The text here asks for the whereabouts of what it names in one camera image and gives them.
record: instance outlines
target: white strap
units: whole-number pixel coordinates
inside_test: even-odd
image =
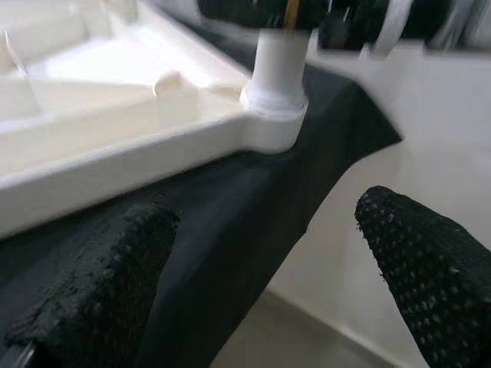
[[[384,25],[375,42],[375,54],[389,55],[406,27],[414,0],[390,0]]]

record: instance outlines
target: white plastic leg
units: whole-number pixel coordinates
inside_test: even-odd
[[[261,31],[254,73],[240,97],[258,117],[246,128],[250,148],[277,153],[295,143],[308,106],[302,86],[307,48],[306,34]]]

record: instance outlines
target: white plastic tray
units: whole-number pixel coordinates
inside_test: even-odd
[[[0,237],[254,147],[248,74],[147,6],[0,9]]]

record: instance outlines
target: floor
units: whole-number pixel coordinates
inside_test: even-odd
[[[333,334],[261,297],[211,368],[380,367]]]

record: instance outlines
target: black fabric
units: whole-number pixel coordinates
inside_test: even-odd
[[[450,0],[414,0],[402,38],[430,41],[449,17]]]
[[[247,28],[283,28],[288,0],[196,0],[201,14]],[[328,10],[326,0],[301,0],[296,29],[317,28]]]
[[[491,252],[462,226],[383,187],[356,218],[399,311],[431,367],[491,357]]]
[[[252,68],[252,50],[196,31]],[[343,172],[400,141],[355,82],[307,66],[304,84],[309,110],[288,152],[237,153],[109,202],[156,196],[181,218],[138,367],[210,365]],[[34,290],[50,278],[57,257],[73,251],[62,247],[67,238],[106,205],[0,242],[0,333],[35,301]]]
[[[42,366],[132,366],[177,222],[153,202],[97,214],[70,239],[78,256],[11,325],[7,344],[34,343],[45,352]]]

